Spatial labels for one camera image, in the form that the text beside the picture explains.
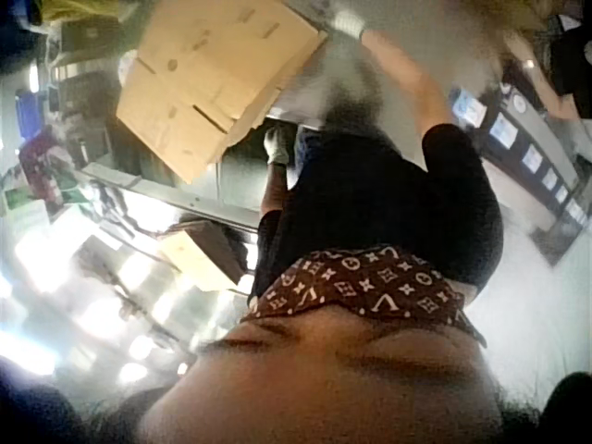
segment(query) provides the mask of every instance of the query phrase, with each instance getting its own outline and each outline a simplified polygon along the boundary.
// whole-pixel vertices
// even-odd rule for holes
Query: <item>blue object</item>
[[[28,142],[37,136],[44,127],[41,107],[37,95],[26,90],[17,91],[15,102],[20,137]]]

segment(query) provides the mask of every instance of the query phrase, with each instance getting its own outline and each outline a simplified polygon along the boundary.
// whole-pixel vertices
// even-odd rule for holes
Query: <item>cardboard box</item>
[[[277,0],[162,0],[117,116],[191,182],[263,122],[325,38]]]
[[[192,222],[160,240],[162,253],[202,291],[236,288],[245,271],[222,230]]]

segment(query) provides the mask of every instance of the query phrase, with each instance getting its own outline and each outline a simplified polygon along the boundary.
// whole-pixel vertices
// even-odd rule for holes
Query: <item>brown patterned bandana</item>
[[[253,299],[243,321],[293,316],[336,303],[380,321],[456,327],[487,346],[463,312],[464,296],[428,262],[392,246],[307,254]]]

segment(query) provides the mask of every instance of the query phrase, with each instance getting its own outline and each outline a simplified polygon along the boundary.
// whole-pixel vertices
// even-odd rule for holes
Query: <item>hand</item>
[[[316,0],[313,8],[325,19],[330,28],[343,32],[356,40],[362,38],[366,22],[354,11],[335,0]]]
[[[521,62],[536,62],[535,52],[530,43],[516,31],[505,31],[503,40],[510,52]]]
[[[267,164],[276,164],[286,166],[290,161],[288,155],[288,140],[281,127],[268,129],[264,141],[265,151],[267,152]]]

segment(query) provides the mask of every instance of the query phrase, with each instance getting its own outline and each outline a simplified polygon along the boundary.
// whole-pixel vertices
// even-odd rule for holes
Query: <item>open cardboard box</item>
[[[117,116],[190,183],[261,125],[325,38],[277,0],[161,0]]]

